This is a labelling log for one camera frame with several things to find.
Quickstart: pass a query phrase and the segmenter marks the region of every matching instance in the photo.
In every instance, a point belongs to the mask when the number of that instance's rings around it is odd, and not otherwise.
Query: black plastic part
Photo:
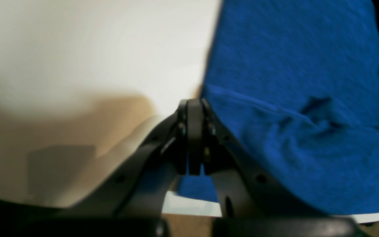
[[[204,114],[201,101],[190,99],[188,101],[188,172],[192,175],[200,175],[201,163],[204,156],[203,147],[203,123]]]
[[[216,219],[212,237],[369,237],[352,219],[282,217]]]
[[[353,220],[328,217],[280,185],[199,99],[181,101],[87,198],[51,219],[34,220],[24,233],[166,237],[159,219],[166,192],[187,166],[199,174],[201,164],[225,217],[215,221],[215,237],[367,237]]]
[[[27,237],[122,236],[169,237],[162,219],[48,219],[24,230]]]

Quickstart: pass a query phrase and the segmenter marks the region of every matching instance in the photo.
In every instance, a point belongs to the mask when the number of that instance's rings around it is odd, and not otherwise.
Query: white fabric
[[[0,0],[0,198],[66,207],[101,183],[197,95],[219,5]],[[28,158],[52,145],[96,150]]]

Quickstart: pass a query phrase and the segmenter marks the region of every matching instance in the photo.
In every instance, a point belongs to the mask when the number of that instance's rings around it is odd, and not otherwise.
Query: blue t-shirt
[[[379,0],[225,0],[203,97],[308,204],[379,212]],[[209,177],[178,193],[217,201]]]

